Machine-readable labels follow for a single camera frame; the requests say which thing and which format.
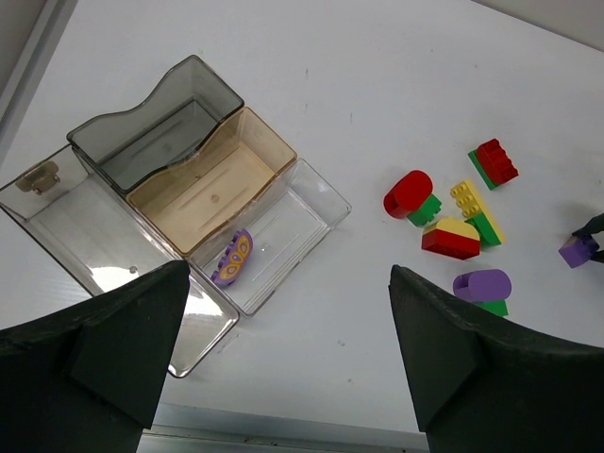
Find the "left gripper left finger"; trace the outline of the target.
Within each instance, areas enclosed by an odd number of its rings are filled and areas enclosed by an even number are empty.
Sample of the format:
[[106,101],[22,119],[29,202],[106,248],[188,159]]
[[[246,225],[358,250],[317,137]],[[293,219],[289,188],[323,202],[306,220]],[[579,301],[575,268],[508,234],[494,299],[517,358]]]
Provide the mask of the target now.
[[134,452],[151,428],[190,291],[173,260],[1,332],[4,452]]

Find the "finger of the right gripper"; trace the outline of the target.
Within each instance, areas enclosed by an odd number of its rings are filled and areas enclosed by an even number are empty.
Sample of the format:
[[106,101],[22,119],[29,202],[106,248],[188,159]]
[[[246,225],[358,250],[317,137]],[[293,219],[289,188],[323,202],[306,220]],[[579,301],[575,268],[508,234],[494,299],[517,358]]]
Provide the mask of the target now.
[[604,231],[604,213],[592,217],[584,226],[575,230],[573,236],[591,236]]
[[595,252],[594,255],[591,257],[591,260],[599,263],[604,263],[604,250],[598,250],[597,252]]

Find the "yellow long lego brick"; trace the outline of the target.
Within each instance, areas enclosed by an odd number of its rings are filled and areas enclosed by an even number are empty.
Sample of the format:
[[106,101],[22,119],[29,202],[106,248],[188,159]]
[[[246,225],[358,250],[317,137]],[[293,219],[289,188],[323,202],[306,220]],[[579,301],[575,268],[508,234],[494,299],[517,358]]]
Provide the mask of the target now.
[[471,179],[461,181],[453,186],[449,192],[451,197],[455,200],[457,207],[461,210],[461,215],[465,220],[480,213],[484,213],[492,224],[496,234],[499,236],[502,244],[506,242],[502,229]]

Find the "yellow rounded lego brick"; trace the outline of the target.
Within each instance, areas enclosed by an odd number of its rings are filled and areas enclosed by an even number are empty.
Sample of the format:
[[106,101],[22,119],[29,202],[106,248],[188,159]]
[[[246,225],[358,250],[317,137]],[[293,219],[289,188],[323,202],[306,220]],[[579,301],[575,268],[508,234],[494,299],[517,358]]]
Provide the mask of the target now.
[[464,222],[462,219],[454,217],[445,217],[436,221],[432,225],[426,227],[424,229],[424,233],[428,234],[435,230],[452,233],[475,241],[480,241],[479,233],[474,226]]

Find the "green long lego brick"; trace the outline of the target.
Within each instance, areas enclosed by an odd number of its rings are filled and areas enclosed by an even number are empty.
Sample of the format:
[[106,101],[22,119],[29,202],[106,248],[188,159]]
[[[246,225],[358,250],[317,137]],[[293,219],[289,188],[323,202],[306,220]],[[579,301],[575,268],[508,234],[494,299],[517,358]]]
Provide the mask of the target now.
[[496,234],[492,224],[484,213],[480,213],[472,218],[466,219],[465,223],[476,229],[479,235],[480,243],[483,247],[502,245],[499,236]]

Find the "small purple square lego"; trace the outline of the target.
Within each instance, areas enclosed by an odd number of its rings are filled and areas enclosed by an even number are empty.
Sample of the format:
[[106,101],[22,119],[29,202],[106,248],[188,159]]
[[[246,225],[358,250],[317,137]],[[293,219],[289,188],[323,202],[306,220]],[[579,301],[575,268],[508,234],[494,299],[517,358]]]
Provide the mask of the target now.
[[590,235],[571,236],[558,250],[570,268],[580,267],[599,250],[598,242]]

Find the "small green lego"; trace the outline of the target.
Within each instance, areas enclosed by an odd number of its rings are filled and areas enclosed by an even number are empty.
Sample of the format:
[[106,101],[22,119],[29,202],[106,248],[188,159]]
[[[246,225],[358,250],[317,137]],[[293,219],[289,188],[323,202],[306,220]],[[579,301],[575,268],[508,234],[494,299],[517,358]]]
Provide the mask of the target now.
[[507,303],[504,299],[489,302],[478,302],[476,303],[476,306],[500,317],[506,317],[509,315]]

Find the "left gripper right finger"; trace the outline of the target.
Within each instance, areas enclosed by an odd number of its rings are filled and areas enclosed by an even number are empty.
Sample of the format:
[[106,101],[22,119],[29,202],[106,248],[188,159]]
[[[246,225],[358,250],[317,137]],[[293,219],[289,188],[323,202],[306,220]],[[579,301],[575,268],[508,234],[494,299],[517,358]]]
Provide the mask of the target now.
[[520,326],[396,265],[389,295],[433,452],[599,452],[603,351]]

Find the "purple rounded lego brick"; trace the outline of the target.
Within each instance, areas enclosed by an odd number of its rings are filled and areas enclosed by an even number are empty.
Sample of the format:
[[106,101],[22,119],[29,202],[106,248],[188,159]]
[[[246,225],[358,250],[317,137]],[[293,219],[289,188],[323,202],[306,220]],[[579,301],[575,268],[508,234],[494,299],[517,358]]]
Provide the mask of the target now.
[[469,303],[503,300],[512,293],[509,276],[499,269],[477,270],[457,276],[453,294]]

